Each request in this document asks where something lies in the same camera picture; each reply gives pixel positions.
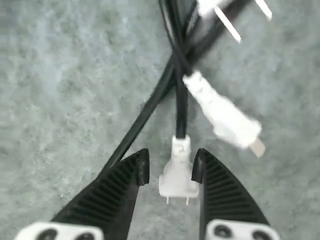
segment white electrical plug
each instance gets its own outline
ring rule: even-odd
[[[219,139],[240,149],[251,148],[257,157],[262,157],[266,148],[258,138],[262,128],[257,120],[249,118],[229,99],[218,94],[199,71],[184,76],[183,82]]]
[[[172,137],[171,158],[165,165],[163,174],[159,177],[159,194],[166,198],[186,198],[186,205],[190,198],[199,195],[199,184],[191,180],[192,164],[190,162],[191,140]]]
[[[221,22],[224,24],[224,26],[231,33],[231,35],[234,37],[234,39],[238,43],[240,43],[242,40],[240,34],[237,32],[235,27],[232,25],[232,23],[229,21],[229,19],[222,11],[222,9],[227,7],[233,1],[234,0],[197,0],[197,11],[199,16],[201,16],[202,18],[207,18],[208,16],[211,16],[213,13],[215,13],[217,17],[221,20]],[[271,20],[272,12],[266,4],[265,0],[255,0],[255,2],[266,15],[268,20]]]

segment carpet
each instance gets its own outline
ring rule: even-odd
[[[180,1],[188,10],[189,3]],[[171,48],[158,1],[2,0],[0,235],[48,221],[99,173],[155,87]],[[320,1],[253,2],[196,66],[262,123],[265,156],[217,140],[192,97],[194,157],[206,148],[243,183],[283,240],[320,230]],[[169,205],[158,176],[175,129],[171,93],[127,155],[150,151],[128,239],[198,239],[198,199]]]

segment metal prong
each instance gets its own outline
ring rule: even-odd
[[[266,4],[265,0],[255,0],[255,2],[256,2],[256,4],[258,4],[258,6],[262,10],[262,12],[266,15],[268,20],[271,20],[272,19],[272,11],[270,10],[268,5]]]
[[[259,138],[257,138],[249,147],[257,158],[261,158],[265,154],[266,146]]]
[[[221,22],[224,24],[224,26],[228,29],[228,31],[231,33],[231,35],[234,37],[234,39],[240,43],[241,42],[241,36],[240,34],[237,32],[237,30],[235,29],[235,27],[232,25],[232,23],[229,21],[229,19],[226,17],[226,15],[224,14],[224,12],[218,7],[216,6],[214,8],[214,11],[216,13],[216,15],[218,16],[218,18],[221,20]]]

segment black cable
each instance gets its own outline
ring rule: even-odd
[[[243,10],[245,6],[248,5],[248,3],[251,2],[251,0],[236,0],[232,2],[227,8],[224,10],[224,14],[230,19],[234,19],[236,16],[239,15],[239,13]],[[196,44],[194,47],[190,46],[190,40],[195,33],[194,29],[197,27],[195,26],[192,31],[187,34],[186,31],[188,29],[188,25],[192,24],[190,22],[190,19],[192,15],[194,14],[194,11],[196,11],[196,4],[193,4],[191,11],[188,14],[188,18],[185,22],[185,28],[184,28],[184,34],[186,35],[185,38],[185,52],[186,52],[186,58],[191,64],[196,63],[203,54],[210,49],[210,47],[218,40],[218,38],[222,35],[222,33],[225,30],[225,26],[222,24],[222,22],[219,19],[215,19],[213,22],[213,26],[210,29],[208,35],[206,35],[198,44]],[[137,138],[138,134],[150,118],[151,114],[155,110],[158,103],[170,92],[170,90],[175,85],[175,82],[172,81],[174,74],[174,61],[173,56],[170,57],[164,72],[155,87],[153,93],[151,94],[150,98],[148,99],[147,103],[145,104],[143,110],[127,132],[127,134],[122,139],[119,146],[115,149],[114,153],[109,158],[106,165],[103,167],[110,168],[114,166],[116,163],[121,161],[123,156],[126,154],[127,150],[130,148],[134,140]]]
[[[192,38],[195,33],[195,29],[197,26],[191,26],[194,23],[191,22],[191,19],[195,12],[197,11],[197,3],[194,2],[191,6],[191,10],[189,14],[186,16],[186,20],[183,26],[183,32],[186,36],[186,43]],[[134,140],[137,138],[138,134],[141,132],[142,128],[145,126],[146,122],[150,118],[151,114],[155,110],[158,103],[164,98],[165,94],[168,94],[170,90],[176,85],[176,82],[173,79],[175,69],[175,62],[173,54],[170,56],[168,63],[165,66],[165,69],[162,73],[162,76],[153,90],[150,98],[144,105],[141,113],[134,121],[133,125],[126,133],[118,147],[115,149],[108,162],[104,165],[103,169],[111,168],[116,163],[121,161],[123,156],[126,154]]]
[[[171,18],[174,35],[176,38],[175,44],[178,44],[181,48],[184,44],[183,28],[180,22],[180,14],[178,9],[177,0],[166,0],[166,4],[169,9],[169,15]],[[188,122],[188,90],[183,83],[183,66],[180,63],[179,56],[175,54],[175,76],[176,76],[176,127],[175,137],[177,139],[185,139],[187,135],[187,122]]]
[[[173,52],[175,56],[179,59],[184,73],[187,76],[190,76],[193,73],[193,68],[187,60],[185,53],[181,49],[181,45],[179,43],[179,33],[175,31],[174,19],[173,16],[170,14],[170,6],[168,0],[159,0],[159,6],[165,25],[165,30],[168,34],[168,38],[171,43]]]

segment white plug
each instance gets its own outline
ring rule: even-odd
[[[199,184],[191,180],[192,164],[190,162],[191,140],[188,135],[185,139],[172,137],[171,158],[159,177],[159,194],[166,198],[196,198],[199,195]]]
[[[232,23],[229,21],[229,19],[222,11],[222,9],[227,7],[233,1],[234,0],[197,0],[197,10],[199,16],[201,16],[202,18],[206,18],[215,13],[217,17],[221,20],[221,22],[224,24],[224,26],[231,33],[231,35],[234,37],[234,39],[238,43],[240,43],[242,40],[240,34],[237,32],[235,27],[232,25]],[[268,20],[271,20],[272,12],[266,4],[265,0],[255,0],[255,2],[266,15]]]
[[[262,157],[265,146],[258,138],[262,128],[257,120],[249,118],[229,99],[219,95],[199,71],[184,76],[183,82],[219,139],[240,149],[251,148],[257,157]]]

